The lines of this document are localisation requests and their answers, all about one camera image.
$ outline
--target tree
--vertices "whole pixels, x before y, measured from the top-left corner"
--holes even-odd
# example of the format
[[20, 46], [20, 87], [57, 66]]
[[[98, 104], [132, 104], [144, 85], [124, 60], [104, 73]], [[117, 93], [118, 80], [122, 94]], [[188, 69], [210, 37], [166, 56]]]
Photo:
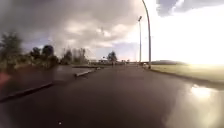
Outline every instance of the tree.
[[69, 64], [72, 61], [72, 52], [67, 50], [61, 59], [61, 64]]
[[2, 41], [0, 43], [1, 58], [11, 59], [21, 53], [22, 40], [15, 32], [9, 32], [2, 35]]
[[34, 47], [33, 50], [30, 52], [30, 55], [34, 58], [34, 59], [38, 59], [40, 58], [41, 54], [40, 54], [41, 49]]
[[54, 48], [51, 45], [45, 45], [42, 49], [42, 55], [47, 58], [54, 55]]
[[110, 62], [116, 62], [117, 61], [116, 53], [114, 51], [109, 53], [108, 56], [107, 56], [107, 60], [110, 61]]
[[86, 59], [86, 50], [84, 48], [81, 49], [74, 49], [73, 50], [73, 61], [74, 63], [79, 63], [79, 64], [83, 64], [83, 63], [87, 63], [87, 59]]

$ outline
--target grass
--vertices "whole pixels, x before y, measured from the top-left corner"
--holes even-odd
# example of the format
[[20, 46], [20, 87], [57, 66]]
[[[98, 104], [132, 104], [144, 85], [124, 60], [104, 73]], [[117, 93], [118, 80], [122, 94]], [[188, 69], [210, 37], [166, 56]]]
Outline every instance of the grass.
[[153, 70], [224, 83], [221, 65], [152, 65]]

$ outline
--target cloud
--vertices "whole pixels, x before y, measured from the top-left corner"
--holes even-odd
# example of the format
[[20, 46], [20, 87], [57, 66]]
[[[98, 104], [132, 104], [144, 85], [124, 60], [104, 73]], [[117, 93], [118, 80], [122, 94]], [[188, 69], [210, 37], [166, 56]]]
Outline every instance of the cloud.
[[132, 0], [1, 0], [0, 31], [16, 30], [29, 43], [51, 38], [61, 48], [122, 38], [138, 17]]
[[157, 0], [159, 15], [224, 4], [223, 0]]

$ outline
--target wet road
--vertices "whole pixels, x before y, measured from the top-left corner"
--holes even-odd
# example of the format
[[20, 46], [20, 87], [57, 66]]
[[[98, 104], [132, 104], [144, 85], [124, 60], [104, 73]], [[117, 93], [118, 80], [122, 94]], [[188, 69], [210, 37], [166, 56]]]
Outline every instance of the wet road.
[[222, 128], [224, 92], [213, 87], [138, 67], [108, 68], [0, 104], [0, 127]]
[[74, 79], [75, 73], [82, 73], [93, 69], [71, 68], [71, 66], [58, 66], [51, 70], [29, 70], [18, 72], [11, 76], [5, 84], [0, 86], [0, 103], [1, 99], [18, 92], [38, 88], [42, 85], [54, 82], [70, 82]]

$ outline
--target curb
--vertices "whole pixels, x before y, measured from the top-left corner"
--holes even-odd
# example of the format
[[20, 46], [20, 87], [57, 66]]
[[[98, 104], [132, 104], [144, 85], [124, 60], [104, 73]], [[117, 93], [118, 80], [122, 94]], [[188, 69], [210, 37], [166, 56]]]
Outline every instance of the curb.
[[32, 94], [34, 92], [40, 91], [42, 89], [49, 88], [51, 86], [53, 86], [53, 83], [49, 82], [49, 83], [46, 83], [44, 85], [41, 85], [40, 87], [30, 88], [30, 89], [26, 89], [26, 90], [23, 90], [23, 91], [16, 92], [16, 93], [13, 93], [13, 94], [10, 94], [6, 97], [1, 98], [0, 103], [4, 103], [4, 102], [7, 102], [9, 100], [17, 99], [17, 98]]
[[74, 74], [74, 77], [84, 76], [84, 75], [87, 75], [87, 74], [89, 74], [89, 73], [92, 73], [92, 72], [94, 72], [94, 71], [96, 71], [96, 70], [89, 70], [89, 71], [85, 71], [85, 72], [81, 72], [81, 73], [75, 73], [75, 74]]
[[190, 76], [183, 76], [183, 75], [178, 75], [178, 74], [168, 73], [168, 72], [162, 72], [162, 71], [153, 70], [153, 69], [150, 69], [150, 71], [152, 71], [152, 72], [157, 72], [157, 73], [161, 73], [161, 74], [166, 74], [166, 75], [170, 75], [170, 76], [175, 76], [175, 77], [179, 77], [179, 78], [186, 79], [186, 80], [190, 80], [190, 81], [194, 81], [194, 82], [207, 83], [207, 84], [224, 85], [224, 83], [222, 83], [222, 82], [216, 82], [216, 81], [211, 81], [211, 80], [205, 80], [205, 79], [200, 79], [200, 78], [195, 78], [195, 77], [190, 77]]

